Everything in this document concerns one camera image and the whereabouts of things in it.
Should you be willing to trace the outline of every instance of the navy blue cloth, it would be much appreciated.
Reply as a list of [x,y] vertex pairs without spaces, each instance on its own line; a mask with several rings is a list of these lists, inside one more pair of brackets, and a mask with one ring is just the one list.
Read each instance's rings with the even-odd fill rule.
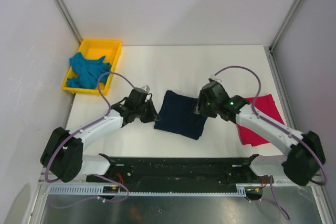
[[161,117],[154,129],[180,134],[198,140],[203,133],[206,117],[195,114],[197,99],[167,90],[159,112]]
[[[70,58],[70,65],[73,72],[78,77],[67,80],[67,86],[71,88],[95,89],[98,78],[108,71],[111,71],[111,64],[103,63],[105,56],[98,60],[87,60],[81,52],[76,53]],[[100,82],[106,84],[108,74],[100,79]]]

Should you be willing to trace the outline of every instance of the gray wall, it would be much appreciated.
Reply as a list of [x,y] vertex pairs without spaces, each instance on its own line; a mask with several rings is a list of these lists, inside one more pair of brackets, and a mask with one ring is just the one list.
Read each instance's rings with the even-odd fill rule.
[[305,0],[275,55],[298,128],[320,135],[336,207],[336,0]]
[[269,45],[293,0],[64,0],[83,38]]
[[63,124],[61,90],[78,47],[53,0],[0,0],[0,223],[20,223],[51,131]]

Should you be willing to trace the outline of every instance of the yellow plastic bin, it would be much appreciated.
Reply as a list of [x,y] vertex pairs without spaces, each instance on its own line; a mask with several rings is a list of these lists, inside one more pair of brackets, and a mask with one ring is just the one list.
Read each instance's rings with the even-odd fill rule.
[[[85,59],[97,60],[102,56],[105,56],[104,62],[111,64],[111,71],[115,71],[119,56],[121,53],[121,41],[119,40],[108,40],[108,39],[84,39],[80,44],[78,52],[81,52]],[[71,93],[82,93],[82,94],[98,94],[98,89],[79,89],[70,88],[67,86],[67,80],[69,78],[77,77],[78,75],[73,72],[72,67],[68,70],[64,81],[62,83],[62,89],[67,90]],[[113,74],[110,74],[107,78],[106,85],[100,83],[101,92],[107,95]]]

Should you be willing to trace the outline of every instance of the white tabletop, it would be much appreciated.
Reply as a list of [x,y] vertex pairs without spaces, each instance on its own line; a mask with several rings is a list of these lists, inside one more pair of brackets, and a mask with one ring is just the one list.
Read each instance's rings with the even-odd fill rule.
[[[134,46],[123,47],[116,72],[125,75],[136,87],[149,85],[159,112],[166,90],[198,97],[199,90],[217,70],[245,66],[261,79],[261,94],[272,94],[285,120],[263,46]],[[229,69],[218,75],[229,96],[254,97],[257,80],[247,71]],[[108,100],[111,104],[128,96],[131,87],[114,76]],[[100,96],[76,94],[68,127],[92,121],[107,105]],[[139,120],[111,132],[90,145],[85,154],[105,153],[125,157],[248,157],[252,154],[280,155],[271,144],[242,145],[236,125],[221,118],[208,118],[199,140],[154,130],[154,123]]]

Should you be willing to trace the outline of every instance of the pink cloth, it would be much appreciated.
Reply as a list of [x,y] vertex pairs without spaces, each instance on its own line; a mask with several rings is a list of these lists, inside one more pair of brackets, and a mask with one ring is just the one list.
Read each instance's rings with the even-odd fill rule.
[[[246,100],[248,100],[250,103],[252,103],[253,99],[254,98],[246,98]],[[275,105],[271,94],[268,94],[264,97],[258,97],[256,101],[256,108],[268,115],[269,117],[273,118],[274,120],[277,120],[279,123],[284,124],[284,121],[280,116],[280,113]],[[262,138],[257,133],[243,126],[237,125],[237,128],[242,144],[251,144],[252,146],[258,146],[260,144],[268,143],[266,139]]]

